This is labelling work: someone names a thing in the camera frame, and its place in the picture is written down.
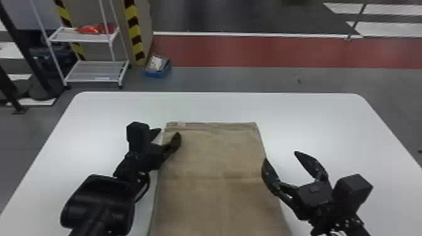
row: white table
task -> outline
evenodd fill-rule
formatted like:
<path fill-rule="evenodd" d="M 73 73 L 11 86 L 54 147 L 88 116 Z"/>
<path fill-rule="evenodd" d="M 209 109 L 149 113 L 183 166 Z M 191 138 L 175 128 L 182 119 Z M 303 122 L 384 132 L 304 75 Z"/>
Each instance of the white table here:
<path fill-rule="evenodd" d="M 312 179 L 294 150 L 318 158 L 334 184 L 360 173 L 374 185 L 359 210 L 371 235 L 419 235 L 422 170 L 369 104 L 352 94 L 134 93 L 77 95 L 0 217 L 0 235 L 67 236 L 59 215 L 92 173 L 112 174 L 127 151 L 132 121 L 257 122 L 279 176 Z M 137 206 L 130 235 L 146 235 L 154 191 Z M 309 235 L 281 204 L 293 235 Z"/>

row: concrete floor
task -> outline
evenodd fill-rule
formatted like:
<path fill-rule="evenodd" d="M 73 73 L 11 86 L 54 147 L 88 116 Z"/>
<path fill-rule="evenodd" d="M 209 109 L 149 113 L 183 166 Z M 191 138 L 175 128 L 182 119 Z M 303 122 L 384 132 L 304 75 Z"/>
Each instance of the concrete floor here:
<path fill-rule="evenodd" d="M 422 149 L 421 75 L 422 70 L 370 68 L 176 67 L 166 79 L 156 79 L 145 78 L 135 67 L 128 71 L 123 90 L 360 94 L 422 166 L 422 154 L 418 153 Z M 32 107 L 25 115 L 11 115 L 12 109 L 0 107 L 0 210 L 73 96 L 90 90 L 118 91 L 115 84 L 74 85 L 53 107 Z"/>

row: white metal shelf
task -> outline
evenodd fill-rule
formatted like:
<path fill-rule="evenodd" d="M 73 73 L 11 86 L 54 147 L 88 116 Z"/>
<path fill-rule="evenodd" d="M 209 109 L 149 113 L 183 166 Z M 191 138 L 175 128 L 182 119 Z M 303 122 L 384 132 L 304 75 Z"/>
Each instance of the white metal shelf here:
<path fill-rule="evenodd" d="M 41 32 L 47 42 L 48 49 L 52 55 L 54 64 L 56 65 L 57 71 L 62 79 L 63 85 L 67 86 L 68 82 L 117 82 L 119 88 L 122 88 L 122 82 L 126 70 L 129 68 L 129 55 L 127 54 L 126 46 L 124 44 L 123 35 L 120 32 L 119 21 L 117 20 L 116 10 L 114 9 L 114 4 L 112 0 L 109 0 L 111 7 L 111 12 L 114 18 L 114 23 L 116 28 L 113 33 L 110 33 L 109 28 L 107 27 L 108 21 L 106 14 L 104 12 L 103 6 L 104 0 L 98 0 L 100 12 L 102 16 L 102 23 L 104 24 L 105 34 L 99 35 L 90 35 L 90 34 L 81 34 L 75 30 L 75 28 L 64 27 L 63 25 L 59 27 L 50 37 L 47 36 L 44 25 L 42 23 L 40 14 L 35 6 L 34 0 L 30 0 L 31 6 L 33 8 L 35 18 L 40 25 Z M 117 35 L 120 36 L 124 54 L 126 56 L 125 61 L 117 61 L 116 56 L 114 55 L 113 50 L 113 41 L 116 39 Z M 58 64 L 56 54 L 52 48 L 52 42 L 67 42 L 67 43 L 108 43 L 111 62 L 93 62 L 81 60 L 78 53 L 76 56 L 78 62 L 73 66 L 70 72 L 65 76 Z"/>
<path fill-rule="evenodd" d="M 129 66 L 124 62 L 78 61 L 65 78 L 66 82 L 119 82 Z"/>
<path fill-rule="evenodd" d="M 52 42 L 74 42 L 74 43 L 108 43 L 113 42 L 119 33 L 119 27 L 116 27 L 113 34 L 107 37 L 107 34 L 90 35 L 82 34 L 75 28 L 59 27 L 48 40 Z"/>

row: yellow and black striped post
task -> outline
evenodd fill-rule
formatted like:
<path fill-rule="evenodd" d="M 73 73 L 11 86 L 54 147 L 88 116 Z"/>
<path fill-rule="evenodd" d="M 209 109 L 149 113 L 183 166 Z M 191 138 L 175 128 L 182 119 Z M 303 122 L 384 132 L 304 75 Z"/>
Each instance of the yellow and black striped post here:
<path fill-rule="evenodd" d="M 70 21 L 70 15 L 65 7 L 65 4 L 63 3 L 63 0 L 54 0 L 54 3 L 56 4 L 57 13 L 62 20 L 64 27 L 72 28 L 73 26 L 72 22 Z M 85 53 L 80 43 L 72 43 L 72 49 L 81 60 L 85 61 Z"/>
<path fill-rule="evenodd" d="M 141 27 L 138 21 L 138 10 L 136 9 L 135 0 L 123 0 L 124 15 L 126 17 L 127 26 L 129 27 L 129 38 L 131 39 L 132 52 L 135 56 L 137 65 L 145 65 L 144 45 L 142 43 Z"/>

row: red floor stripe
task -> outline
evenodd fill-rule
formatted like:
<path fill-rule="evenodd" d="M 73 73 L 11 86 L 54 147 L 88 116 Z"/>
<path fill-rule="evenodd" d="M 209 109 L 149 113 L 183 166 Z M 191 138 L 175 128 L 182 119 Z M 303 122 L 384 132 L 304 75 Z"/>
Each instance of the red floor stripe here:
<path fill-rule="evenodd" d="M 155 36 L 179 67 L 422 68 L 422 39 Z"/>

